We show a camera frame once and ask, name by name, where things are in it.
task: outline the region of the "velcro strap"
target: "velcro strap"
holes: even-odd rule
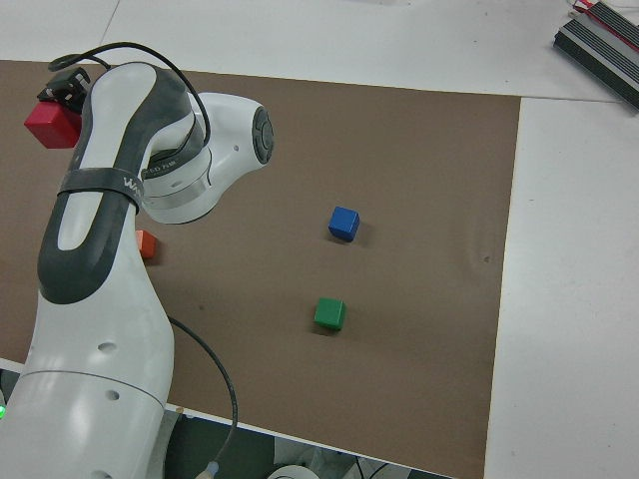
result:
[[[58,195],[64,192],[116,192],[125,195],[136,206],[142,206],[142,181],[117,168],[83,168],[70,170],[62,180]]]

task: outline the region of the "brown cardboard surface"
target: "brown cardboard surface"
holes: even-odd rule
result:
[[[71,151],[22,126],[50,74],[0,62],[0,356],[24,361],[40,240]],[[194,73],[274,122],[267,168],[196,223],[140,215],[166,311],[218,352],[241,420],[460,478],[479,478],[490,404],[519,99]],[[353,243],[334,206],[359,211]],[[314,326],[319,297],[344,329]],[[229,417],[226,389],[176,332],[170,401]]]

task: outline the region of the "white table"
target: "white table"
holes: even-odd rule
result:
[[[637,118],[552,49],[568,11],[561,0],[22,0],[0,4],[0,58],[129,40],[187,70],[524,97],[485,477],[634,477]],[[621,11],[639,22],[639,8]]]

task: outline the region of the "white round object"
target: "white round object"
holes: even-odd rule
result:
[[[286,466],[281,467],[269,476],[269,479],[319,479],[317,475],[306,467]]]

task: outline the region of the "white robotic arm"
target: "white robotic arm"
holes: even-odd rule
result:
[[[144,63],[94,84],[47,226],[25,369],[0,421],[0,475],[142,479],[173,371],[173,333],[135,239],[139,207],[162,223],[208,213],[271,156],[268,113],[204,94],[203,130],[184,84]]]

